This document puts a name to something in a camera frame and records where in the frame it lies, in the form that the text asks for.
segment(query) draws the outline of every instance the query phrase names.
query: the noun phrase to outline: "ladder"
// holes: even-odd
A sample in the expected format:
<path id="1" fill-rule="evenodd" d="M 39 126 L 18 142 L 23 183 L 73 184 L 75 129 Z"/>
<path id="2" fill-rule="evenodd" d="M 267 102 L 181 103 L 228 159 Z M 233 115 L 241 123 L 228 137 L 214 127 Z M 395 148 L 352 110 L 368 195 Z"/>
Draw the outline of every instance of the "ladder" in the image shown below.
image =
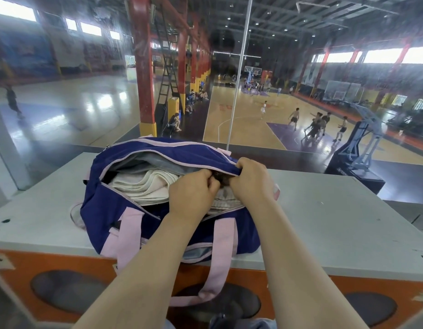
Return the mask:
<path id="1" fill-rule="evenodd" d="M 160 118 L 162 120 L 160 121 L 160 124 L 162 126 L 161 132 L 159 132 L 159 136 L 162 135 L 162 131 L 164 130 L 165 125 L 168 122 L 168 106 L 167 106 L 167 100 L 169 96 L 169 89 L 171 90 L 172 97 L 180 98 L 179 91 L 178 91 L 178 82 L 176 79 L 176 72 L 175 72 L 175 63 L 173 58 L 173 51 L 170 49 L 170 41 L 169 41 L 169 35 L 167 32 L 167 26 L 166 21 L 164 17 L 164 9 L 163 6 L 160 7 L 160 13 L 161 13 L 161 20 L 162 23 L 158 23 L 159 19 L 155 18 L 154 24 L 155 28 L 157 30 L 157 36 L 158 36 L 158 42 L 160 44 L 161 54 L 163 55 L 163 76 L 161 78 L 160 83 L 160 89 L 158 92 L 158 98 L 157 98 L 157 104 L 155 111 L 159 111 Z M 167 47 L 164 46 L 164 40 L 167 41 Z"/>

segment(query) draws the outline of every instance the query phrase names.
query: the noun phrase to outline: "person's left hand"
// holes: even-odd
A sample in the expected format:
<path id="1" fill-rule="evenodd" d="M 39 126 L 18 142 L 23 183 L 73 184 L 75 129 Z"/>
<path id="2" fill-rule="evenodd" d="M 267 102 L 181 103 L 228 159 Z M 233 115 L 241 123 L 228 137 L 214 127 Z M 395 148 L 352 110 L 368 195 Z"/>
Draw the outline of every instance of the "person's left hand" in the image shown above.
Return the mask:
<path id="1" fill-rule="evenodd" d="M 213 204 L 221 184 L 203 169 L 179 178 L 169 187 L 169 212 L 199 223 Z"/>

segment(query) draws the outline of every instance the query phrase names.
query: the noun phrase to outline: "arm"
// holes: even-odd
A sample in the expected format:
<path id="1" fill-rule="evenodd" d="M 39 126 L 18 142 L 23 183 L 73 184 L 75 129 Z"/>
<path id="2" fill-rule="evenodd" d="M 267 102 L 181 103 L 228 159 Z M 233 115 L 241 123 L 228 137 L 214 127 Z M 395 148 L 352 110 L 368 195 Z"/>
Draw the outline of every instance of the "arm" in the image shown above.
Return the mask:
<path id="1" fill-rule="evenodd" d="M 264 165 L 241 158 L 239 177 L 230 179 L 259 232 L 278 328 L 368 329 L 302 243 L 273 198 Z"/>
<path id="2" fill-rule="evenodd" d="M 158 230 L 73 328 L 162 328 L 182 255 L 219 187 L 209 170 L 172 184 Z"/>

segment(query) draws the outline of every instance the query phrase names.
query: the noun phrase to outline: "person's right hand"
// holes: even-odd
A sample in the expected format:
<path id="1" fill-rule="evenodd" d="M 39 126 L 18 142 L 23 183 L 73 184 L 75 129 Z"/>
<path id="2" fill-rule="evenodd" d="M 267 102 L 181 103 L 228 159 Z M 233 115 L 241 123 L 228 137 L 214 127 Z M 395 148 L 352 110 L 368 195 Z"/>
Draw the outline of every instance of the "person's right hand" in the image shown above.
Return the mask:
<path id="1" fill-rule="evenodd" d="M 274 182 L 266 166 L 245 157 L 236 165 L 242 169 L 240 176 L 230 178 L 230 187 L 248 209 L 260 201 L 274 200 Z"/>

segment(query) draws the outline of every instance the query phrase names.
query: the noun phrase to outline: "folded clothing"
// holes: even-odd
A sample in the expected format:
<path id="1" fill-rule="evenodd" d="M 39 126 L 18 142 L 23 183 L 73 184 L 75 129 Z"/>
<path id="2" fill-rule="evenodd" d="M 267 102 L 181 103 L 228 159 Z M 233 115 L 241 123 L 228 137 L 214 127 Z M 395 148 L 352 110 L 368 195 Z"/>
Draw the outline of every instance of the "folded clothing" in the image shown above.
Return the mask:
<path id="1" fill-rule="evenodd" d="M 171 172 L 152 168 L 147 172 L 118 173 L 109 183 L 114 189 L 124 193 L 141 206 L 161 204 L 169 201 L 169 186 L 180 176 Z M 242 206 L 234 197 L 229 186 L 220 188 L 208 214 Z"/>

